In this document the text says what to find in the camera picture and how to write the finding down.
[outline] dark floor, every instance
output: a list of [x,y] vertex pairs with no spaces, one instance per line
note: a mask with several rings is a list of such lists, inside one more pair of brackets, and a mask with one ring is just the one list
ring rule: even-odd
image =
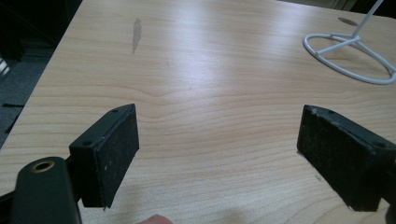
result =
[[9,69],[0,76],[0,148],[53,53],[53,49],[35,41],[24,43],[23,46],[25,54],[20,62],[0,60],[7,63]]

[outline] gray mark on table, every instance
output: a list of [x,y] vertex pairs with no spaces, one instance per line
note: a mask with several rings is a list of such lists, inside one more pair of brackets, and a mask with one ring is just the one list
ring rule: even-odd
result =
[[136,21],[134,22],[134,40],[132,41],[132,46],[133,46],[132,54],[134,54],[134,52],[137,49],[137,44],[139,43],[141,35],[142,35],[142,25],[140,24],[139,18],[137,18]]

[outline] table surface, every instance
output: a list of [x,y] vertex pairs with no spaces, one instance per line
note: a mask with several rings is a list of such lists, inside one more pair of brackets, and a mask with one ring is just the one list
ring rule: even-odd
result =
[[[296,153],[303,106],[319,105],[396,142],[396,86],[343,76],[304,48],[310,33],[352,33],[361,14],[272,0],[84,0],[0,153],[0,194],[18,171],[68,146],[109,109],[136,104],[141,148],[113,206],[84,223],[385,223],[345,206]],[[396,63],[396,22],[363,42]],[[330,40],[312,40],[324,48]],[[328,58],[374,77],[363,53]]]

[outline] white wire stand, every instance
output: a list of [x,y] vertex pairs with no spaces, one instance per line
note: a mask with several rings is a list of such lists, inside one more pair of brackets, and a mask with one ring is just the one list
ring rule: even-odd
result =
[[[394,81],[396,81],[396,67],[394,65],[392,65],[391,63],[389,63],[381,55],[379,55],[378,53],[376,53],[375,51],[373,51],[372,49],[368,48],[363,43],[361,43],[361,37],[359,36],[359,32],[361,31],[363,26],[373,16],[374,12],[378,9],[378,7],[381,5],[381,3],[383,1],[384,0],[376,1],[374,6],[372,7],[372,9],[364,17],[361,24],[358,26],[358,28],[356,28],[353,35],[343,35],[343,34],[311,34],[311,35],[307,35],[304,39],[304,46],[305,46],[306,50],[308,50],[312,54],[312,56],[317,58],[322,63],[326,64],[330,68],[332,68],[335,71],[337,71],[341,74],[344,74],[346,76],[356,78],[357,80],[360,80],[360,81],[373,83],[373,84],[379,84],[379,85],[386,85],[386,84],[393,83]],[[313,37],[327,38],[327,39],[338,41],[340,43],[333,45],[331,47],[328,47],[326,49],[321,49],[321,50],[316,51],[310,46],[310,44],[308,42],[308,40]],[[339,49],[344,46],[351,46],[355,49],[363,51],[364,53],[368,54],[369,56],[371,56],[372,58],[377,60],[379,63],[381,63],[388,69],[390,78],[389,79],[375,79],[375,78],[371,78],[371,77],[365,77],[365,76],[350,72],[350,71],[346,70],[345,68],[342,68],[339,65],[330,62],[329,60],[325,59],[322,56],[324,53],[327,53],[327,52],[335,50],[335,49]]]

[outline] light wood tabletop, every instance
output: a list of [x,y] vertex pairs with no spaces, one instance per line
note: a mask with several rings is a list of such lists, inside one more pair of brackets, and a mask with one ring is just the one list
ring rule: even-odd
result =
[[[140,150],[110,209],[80,205],[84,223],[386,223],[385,201],[352,211],[296,152],[305,104],[396,142],[396,85],[343,76],[303,46],[363,16],[272,0],[84,0],[1,149],[0,194],[24,165],[67,158],[108,110],[135,104]],[[395,30],[373,17],[361,36],[396,64]],[[388,78],[355,49],[328,58]]]

